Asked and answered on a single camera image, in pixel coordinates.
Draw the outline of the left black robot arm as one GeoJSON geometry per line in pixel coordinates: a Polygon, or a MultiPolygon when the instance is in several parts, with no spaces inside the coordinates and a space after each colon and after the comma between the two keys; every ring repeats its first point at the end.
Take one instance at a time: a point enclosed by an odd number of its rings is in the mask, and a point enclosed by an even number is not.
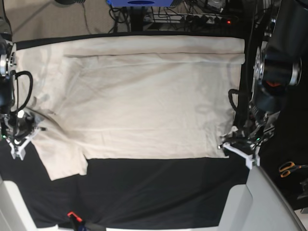
{"type": "Polygon", "coordinates": [[[241,123],[221,136],[219,146],[242,157],[248,169],[260,166],[260,147],[274,134],[288,90],[301,80],[307,46],[307,1],[279,0],[254,16],[245,50],[245,89],[228,92],[241,123]]]}

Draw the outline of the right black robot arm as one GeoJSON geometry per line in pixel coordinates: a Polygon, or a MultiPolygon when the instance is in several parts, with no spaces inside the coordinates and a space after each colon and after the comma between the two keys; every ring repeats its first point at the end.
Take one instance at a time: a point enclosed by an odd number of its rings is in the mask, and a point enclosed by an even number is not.
{"type": "Polygon", "coordinates": [[[38,118],[26,108],[33,90],[33,76],[28,71],[16,72],[16,65],[16,45],[0,38],[0,138],[9,144],[13,159],[24,160],[27,145],[47,129],[38,126],[38,118]],[[21,76],[29,79],[23,103],[19,102],[18,79],[21,76]]]}

